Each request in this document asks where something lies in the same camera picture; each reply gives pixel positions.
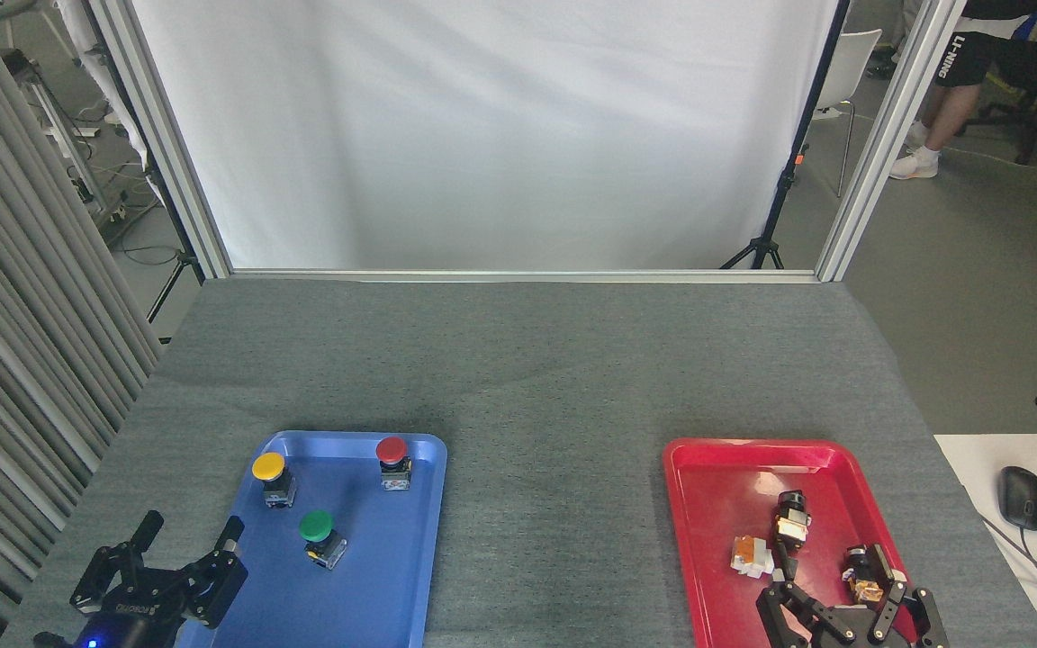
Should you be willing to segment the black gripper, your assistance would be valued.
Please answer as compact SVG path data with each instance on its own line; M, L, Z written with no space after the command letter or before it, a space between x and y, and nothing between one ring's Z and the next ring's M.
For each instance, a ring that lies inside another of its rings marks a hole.
M872 570L885 580L877 611L864 605L824 607L811 598L795 582L798 562L789 556L786 543L775 541L775 562L781 577L756 599L762 628L770 647L948 647L938 607L929 588L910 585L905 574L894 570L880 544L870 550ZM898 609L905 608L914 625L916 640L910 643L894 630ZM791 630L787 614L811 633L808 640ZM839 630L834 630L838 622Z
M217 628L225 619L248 569L239 557L241 517L228 517L214 548L183 567L183 594L135 598L104 605L110 594L136 594L145 574L143 554L155 542L164 518L148 511L129 540L99 546L71 593L71 607L87 615L78 647L173 647L185 619Z

